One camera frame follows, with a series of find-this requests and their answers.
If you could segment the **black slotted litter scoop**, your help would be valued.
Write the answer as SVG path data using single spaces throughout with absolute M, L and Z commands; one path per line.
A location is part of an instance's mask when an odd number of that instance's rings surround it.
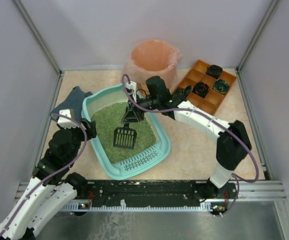
M 136 144 L 137 131 L 126 123 L 122 127 L 116 127 L 113 132 L 113 146 L 115 148 L 133 150 Z

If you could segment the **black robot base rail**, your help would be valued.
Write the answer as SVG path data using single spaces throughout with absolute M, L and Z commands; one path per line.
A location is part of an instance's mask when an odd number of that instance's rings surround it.
M 63 207 L 81 216 L 87 212 L 224 213 L 237 198 L 235 183 L 217 188 L 199 180 L 90 180 L 86 192 Z

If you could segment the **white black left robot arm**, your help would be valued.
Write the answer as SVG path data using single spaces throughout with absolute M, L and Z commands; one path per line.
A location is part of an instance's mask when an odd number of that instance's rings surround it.
M 80 147 L 96 136 L 96 122 L 85 118 L 78 127 L 60 127 L 53 134 L 24 193 L 0 223 L 0 240 L 36 239 L 62 207 L 87 194 L 88 181 L 68 172 L 83 152 Z

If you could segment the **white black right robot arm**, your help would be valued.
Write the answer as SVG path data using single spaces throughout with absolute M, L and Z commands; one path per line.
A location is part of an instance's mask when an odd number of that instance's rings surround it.
M 146 98 L 137 97 L 137 84 L 126 73 L 121 77 L 121 84 L 128 98 L 129 108 L 138 117 L 144 113 L 165 115 L 200 131 L 216 144 L 217 165 L 208 179 L 216 188 L 224 187 L 234 176 L 234 170 L 240 162 L 252 155 L 251 142 L 241 121 L 227 122 L 218 119 L 196 107 L 185 93 L 171 94 L 161 77 L 147 79 L 150 94 Z

